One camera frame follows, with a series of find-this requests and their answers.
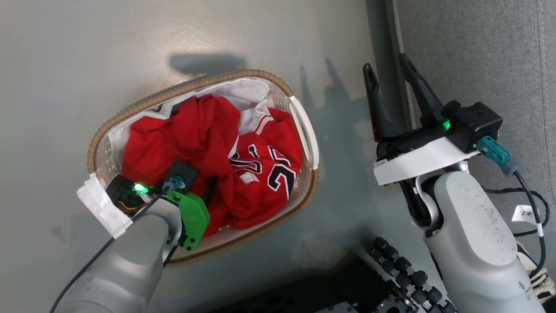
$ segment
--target white basket handle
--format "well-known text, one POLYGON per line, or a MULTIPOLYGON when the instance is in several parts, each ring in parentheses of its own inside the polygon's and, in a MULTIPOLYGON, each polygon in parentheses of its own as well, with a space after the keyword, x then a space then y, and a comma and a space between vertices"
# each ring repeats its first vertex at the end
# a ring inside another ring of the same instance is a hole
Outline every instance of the white basket handle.
POLYGON ((312 128, 311 121, 303 109, 301 102, 299 102, 295 96, 290 97, 290 111, 294 118, 295 127, 299 133, 305 156, 309 163, 311 163, 312 168, 318 169, 319 144, 316 141, 315 131, 312 128))

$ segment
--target green plastic part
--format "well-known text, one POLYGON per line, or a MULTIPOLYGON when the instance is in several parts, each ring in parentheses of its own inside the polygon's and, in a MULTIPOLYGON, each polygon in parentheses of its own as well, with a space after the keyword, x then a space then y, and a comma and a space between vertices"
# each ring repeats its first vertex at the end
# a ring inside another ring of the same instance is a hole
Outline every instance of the green plastic part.
POLYGON ((164 197, 175 203, 180 209, 181 219, 185 226, 185 235, 187 236, 183 246, 188 251, 195 250, 210 222, 209 210, 207 210, 205 202, 190 192, 182 194, 173 191, 164 197))

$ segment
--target basket rim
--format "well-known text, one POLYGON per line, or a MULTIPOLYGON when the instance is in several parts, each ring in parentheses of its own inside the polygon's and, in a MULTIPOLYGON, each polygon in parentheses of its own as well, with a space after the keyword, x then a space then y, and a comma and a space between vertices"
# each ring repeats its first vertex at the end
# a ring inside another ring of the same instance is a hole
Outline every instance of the basket rim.
MULTIPOLYGON (((98 147, 101 143, 101 140, 114 126, 118 125, 122 121, 128 119, 129 117, 139 112, 147 110, 149 107, 153 107, 157 104, 171 100, 177 96, 181 96, 188 92, 195 91, 198 89, 203 89, 212 85, 220 84, 222 82, 241 79, 241 78, 248 78, 248 77, 257 77, 257 78, 268 80, 272 82, 274 85, 276 85, 278 88, 280 88, 280 90, 287 97, 292 97, 294 95, 291 89, 289 88, 289 86, 282 79, 278 78, 276 75, 272 73, 261 71, 261 70, 238 70, 231 73, 205 78, 199 81, 186 82, 184 84, 179 84, 174 87, 168 88, 166 90, 158 92, 154 95, 151 95, 133 104, 128 109, 120 112, 119 114, 115 115, 114 117, 106 121, 97 130, 97 132, 93 136, 93 139, 91 140, 91 143, 89 145, 89 150, 87 152, 87 169, 89 174, 93 174, 97 170, 96 168, 97 153, 98 153, 98 147)), ((307 190, 307 193, 295 207, 287 211, 285 214, 265 224, 264 226, 256 228, 228 242, 219 244, 217 246, 208 248, 202 252, 195 253, 189 256, 171 258, 166 267, 167 268, 181 267, 184 265, 188 265, 212 257, 219 253, 229 251, 235 247, 238 247, 248 241, 255 239, 258 236, 261 236, 271 231, 272 229, 294 218, 309 205, 310 201, 312 200, 312 198, 316 193, 316 189, 319 184, 319 170, 310 169, 310 171, 311 171, 311 180, 310 180, 309 189, 307 190)))

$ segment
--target green light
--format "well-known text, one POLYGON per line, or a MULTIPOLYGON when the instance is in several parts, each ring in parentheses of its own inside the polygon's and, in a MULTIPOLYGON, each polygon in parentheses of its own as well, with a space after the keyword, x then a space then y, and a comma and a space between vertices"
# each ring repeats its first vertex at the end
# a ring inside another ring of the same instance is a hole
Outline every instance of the green light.
POLYGON ((135 190, 136 193, 138 194, 142 194, 142 193, 147 193, 148 192, 148 188, 141 185, 141 184, 135 184, 135 186, 133 186, 133 190, 135 190))

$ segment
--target red clothing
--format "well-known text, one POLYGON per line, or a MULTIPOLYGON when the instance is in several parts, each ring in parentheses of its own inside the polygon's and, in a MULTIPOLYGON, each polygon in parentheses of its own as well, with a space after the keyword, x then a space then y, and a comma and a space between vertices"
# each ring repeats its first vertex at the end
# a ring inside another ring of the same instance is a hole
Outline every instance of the red clothing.
POLYGON ((270 113, 274 120, 258 131, 260 135, 251 132, 239 138, 240 112, 224 97, 190 98, 167 120, 144 117, 131 126, 122 175, 150 186, 164 178, 173 162, 187 162, 200 171, 191 190, 194 194, 203 195, 208 179, 217 178, 205 235, 228 224, 252 227, 287 203, 301 168, 291 116, 275 109, 270 113), (236 141, 237 155, 229 159, 236 141), (256 178, 246 183, 245 176, 240 177, 246 172, 256 178))

